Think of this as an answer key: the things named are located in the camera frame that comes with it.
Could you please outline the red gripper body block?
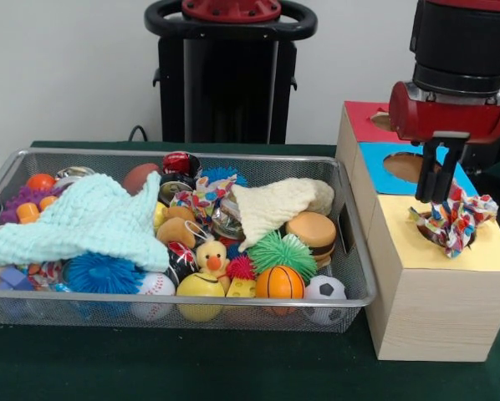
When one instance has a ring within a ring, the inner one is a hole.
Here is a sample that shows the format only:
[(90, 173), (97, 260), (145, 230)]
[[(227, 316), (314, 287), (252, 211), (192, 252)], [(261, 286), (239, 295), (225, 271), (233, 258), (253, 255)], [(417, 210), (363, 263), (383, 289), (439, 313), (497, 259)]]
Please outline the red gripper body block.
[(398, 82), (391, 91), (389, 116), (402, 140), (491, 144), (500, 138), (500, 89), (489, 98), (460, 97), (425, 91), (411, 81)]

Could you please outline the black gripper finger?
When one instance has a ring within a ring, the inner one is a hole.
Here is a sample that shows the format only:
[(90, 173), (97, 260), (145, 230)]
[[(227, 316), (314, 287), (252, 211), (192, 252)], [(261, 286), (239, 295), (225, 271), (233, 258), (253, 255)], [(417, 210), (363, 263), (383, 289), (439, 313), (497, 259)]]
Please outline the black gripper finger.
[(416, 187), (416, 199), (423, 203), (431, 201), (434, 186), (434, 166), (436, 164), (436, 143), (426, 142), (423, 145), (422, 163)]
[(436, 184), (432, 195), (432, 201), (437, 204), (441, 204), (447, 200), (452, 186), (456, 165), (462, 155), (461, 144), (449, 144), (447, 148), (448, 151), (443, 165), (436, 175)]

